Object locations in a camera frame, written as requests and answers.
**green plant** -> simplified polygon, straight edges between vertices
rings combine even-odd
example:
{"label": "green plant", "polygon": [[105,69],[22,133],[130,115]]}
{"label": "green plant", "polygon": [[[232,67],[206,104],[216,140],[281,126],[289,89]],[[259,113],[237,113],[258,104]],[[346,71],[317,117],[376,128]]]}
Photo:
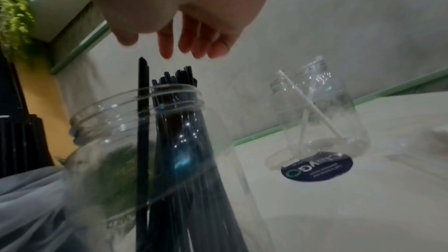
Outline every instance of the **green plant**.
{"label": "green plant", "polygon": [[30,0],[0,0],[0,44],[9,60],[27,59],[33,40]]}

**clear plastic jar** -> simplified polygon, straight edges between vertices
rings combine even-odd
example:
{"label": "clear plastic jar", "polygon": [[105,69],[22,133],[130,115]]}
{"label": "clear plastic jar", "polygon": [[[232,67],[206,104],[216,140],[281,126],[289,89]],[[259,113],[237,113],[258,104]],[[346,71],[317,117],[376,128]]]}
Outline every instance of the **clear plastic jar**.
{"label": "clear plastic jar", "polygon": [[[298,90],[284,79],[271,84],[271,106],[294,158],[304,159],[318,152],[342,153],[353,158],[368,148],[368,133],[345,82],[331,74],[321,56],[287,77],[329,119],[325,124],[322,116],[312,111]],[[330,130],[329,123],[336,131]]]}
{"label": "clear plastic jar", "polygon": [[195,87],[122,93],[70,123],[81,147],[67,159],[66,211],[88,251],[273,251],[224,124]]}

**green strip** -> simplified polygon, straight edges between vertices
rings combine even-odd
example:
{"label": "green strip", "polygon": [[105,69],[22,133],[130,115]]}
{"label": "green strip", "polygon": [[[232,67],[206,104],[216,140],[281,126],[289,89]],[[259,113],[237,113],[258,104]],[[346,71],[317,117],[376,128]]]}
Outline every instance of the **green strip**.
{"label": "green strip", "polygon": [[[432,74],[429,74],[429,75],[426,75],[426,76],[423,76],[423,77],[418,78],[418,79],[414,79],[414,80],[408,81],[408,82],[406,82],[404,84],[401,84],[401,85],[398,85],[398,86],[395,86],[395,87],[392,87],[392,88],[389,88],[389,89],[386,89],[386,90],[383,90],[383,91],[378,91],[376,93],[364,96],[362,98],[355,99],[353,101],[353,103],[355,105],[361,105],[361,104],[373,101],[373,100],[375,100],[377,98],[387,97],[387,96],[393,95],[395,93],[404,91],[404,90],[409,89],[409,88],[413,88],[415,86],[418,86],[418,85],[421,85],[421,84],[424,84],[424,83],[436,80],[438,78],[441,78],[441,77],[444,77],[444,76],[447,76],[447,75],[448,75],[448,68],[440,70],[440,71],[437,71],[435,73],[432,73]],[[271,129],[268,129],[268,130],[265,130],[265,131],[262,131],[260,133],[257,133],[255,135],[251,135],[249,137],[236,140],[233,143],[233,145],[234,145],[234,147],[236,147],[236,146],[245,144],[247,142],[254,141],[256,139],[260,139],[260,138],[266,137],[268,135],[280,132],[281,130],[282,130],[281,126],[277,126],[277,127],[274,127],[274,128],[271,128]]]}
{"label": "green strip", "polygon": [[62,69],[67,67],[67,65],[72,63],[73,60],[75,60],[75,58],[77,58],[80,54],[82,54],[89,48],[93,48],[95,46],[95,43],[103,39],[103,36],[106,36],[109,31],[109,26],[107,25],[106,21],[104,21],[95,30],[93,30],[93,32],[91,32],[76,48],[74,48],[66,58],[56,63],[55,66],[51,68],[50,74],[56,75],[57,73],[59,73]]}

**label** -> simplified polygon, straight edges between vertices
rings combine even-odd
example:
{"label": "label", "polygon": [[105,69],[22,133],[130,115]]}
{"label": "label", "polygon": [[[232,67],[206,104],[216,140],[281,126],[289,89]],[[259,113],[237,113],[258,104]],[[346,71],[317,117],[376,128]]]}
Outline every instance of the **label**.
{"label": "label", "polygon": [[287,179],[301,182],[325,181],[349,171],[353,160],[346,154],[319,152],[314,156],[300,160],[281,168]]}

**white table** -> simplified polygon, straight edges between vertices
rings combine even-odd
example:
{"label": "white table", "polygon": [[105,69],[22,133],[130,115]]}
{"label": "white table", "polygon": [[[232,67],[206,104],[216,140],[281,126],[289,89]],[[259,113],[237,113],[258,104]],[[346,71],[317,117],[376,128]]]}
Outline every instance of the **white table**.
{"label": "white table", "polygon": [[448,173],[441,179],[392,161],[385,146],[448,124],[448,92],[389,97],[357,107],[372,147],[323,182],[296,182],[265,160],[282,133],[237,146],[249,187],[277,252],[448,252]]}

